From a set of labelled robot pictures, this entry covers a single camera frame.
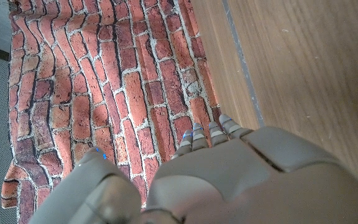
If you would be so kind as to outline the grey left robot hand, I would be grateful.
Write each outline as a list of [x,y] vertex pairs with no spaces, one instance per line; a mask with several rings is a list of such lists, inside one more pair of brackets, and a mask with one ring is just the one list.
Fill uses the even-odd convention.
[[31,223],[358,223],[358,180],[330,153],[288,131],[222,114],[186,131],[141,200],[92,147]]

